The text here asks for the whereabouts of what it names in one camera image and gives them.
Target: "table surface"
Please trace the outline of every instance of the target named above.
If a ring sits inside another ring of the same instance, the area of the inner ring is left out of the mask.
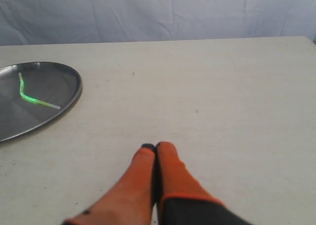
[[[0,47],[0,66],[30,61],[73,67],[83,93],[60,120],[0,145],[1,225],[74,216],[158,141],[247,220],[314,224],[316,46],[306,38]]]

